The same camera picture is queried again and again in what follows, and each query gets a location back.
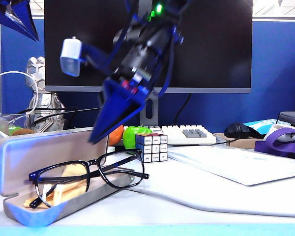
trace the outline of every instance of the silver figurine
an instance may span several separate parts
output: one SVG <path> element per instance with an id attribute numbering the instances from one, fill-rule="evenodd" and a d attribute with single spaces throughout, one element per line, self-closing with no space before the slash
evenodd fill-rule
<path id="1" fill-rule="evenodd" d="M 29 59 L 26 67 L 27 74 L 31 75 L 38 86 L 38 94 L 36 94 L 35 85 L 33 81 L 26 77 L 26 85 L 33 90 L 33 98 L 29 103 L 29 109 L 33 108 L 36 96 L 38 96 L 38 103 L 36 108 L 64 108 L 64 105 L 60 102 L 58 95 L 55 92 L 48 92 L 45 90 L 45 58 L 32 57 Z M 31 115 L 27 119 L 26 127 L 36 131 L 37 133 L 63 130 L 64 119 L 63 115 L 53 116 L 40 121 L 39 123 L 33 125 L 33 122 L 46 117 L 51 114 L 56 114 L 59 112 L 64 112 L 64 110 L 58 111 L 35 111 L 34 115 Z"/>

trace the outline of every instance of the cubicle wall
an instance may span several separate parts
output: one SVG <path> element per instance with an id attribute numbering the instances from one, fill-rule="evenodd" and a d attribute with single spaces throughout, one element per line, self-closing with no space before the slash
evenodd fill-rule
<path id="1" fill-rule="evenodd" d="M 43 56 L 43 20 L 35 20 L 40 41 L 33 42 L 2 27 L 2 71 L 24 71 L 30 57 Z M 193 94 L 178 117 L 178 124 L 201 124 L 222 132 L 233 122 L 276 118 L 280 111 L 295 111 L 295 22 L 253 22 L 252 91 L 248 94 Z M 6 113 L 26 108 L 31 91 L 22 76 L 2 80 L 2 107 Z M 60 92 L 66 107 L 97 107 L 97 93 Z M 187 94 L 160 98 L 159 124 L 173 124 Z M 92 126 L 96 112 L 77 115 L 75 127 Z M 138 117 L 126 125 L 139 125 Z"/>

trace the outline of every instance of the monitor screen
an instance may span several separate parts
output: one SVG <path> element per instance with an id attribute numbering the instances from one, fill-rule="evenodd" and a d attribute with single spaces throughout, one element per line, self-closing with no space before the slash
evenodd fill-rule
<path id="1" fill-rule="evenodd" d="M 67 0 L 65 4 L 45 0 L 46 90 L 100 91 L 105 76 L 91 66 L 81 66 L 79 77 L 62 73 L 63 40 L 75 36 L 109 53 L 126 20 L 123 0 Z M 250 91 L 252 0 L 194 0 L 178 29 L 184 42 L 175 47 L 167 92 Z M 126 53 L 120 51 L 112 68 Z M 163 81 L 155 91 L 160 91 Z"/>

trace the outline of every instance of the glasses lens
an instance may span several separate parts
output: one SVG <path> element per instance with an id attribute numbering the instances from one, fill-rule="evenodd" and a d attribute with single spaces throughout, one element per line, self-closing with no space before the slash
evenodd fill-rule
<path id="1" fill-rule="evenodd" d="M 106 179 L 117 187 L 127 187 L 142 180 L 143 164 L 140 156 L 133 152 L 120 152 L 106 156 L 100 161 L 100 169 Z"/>
<path id="2" fill-rule="evenodd" d="M 37 179 L 39 195 L 50 206 L 75 198 L 86 192 L 86 174 L 82 164 L 61 165 L 44 171 Z"/>

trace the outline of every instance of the eyeglasses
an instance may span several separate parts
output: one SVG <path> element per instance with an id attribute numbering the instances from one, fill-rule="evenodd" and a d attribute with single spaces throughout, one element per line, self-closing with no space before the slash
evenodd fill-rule
<path id="1" fill-rule="evenodd" d="M 91 166 L 98 169 L 90 171 Z M 125 189 L 138 185 L 149 175 L 144 173 L 139 149 L 110 152 L 87 162 L 59 163 L 29 174 L 38 195 L 29 206 L 37 208 L 44 203 L 53 207 L 82 195 L 88 191 L 90 179 L 94 177 L 102 177 L 113 188 Z"/>

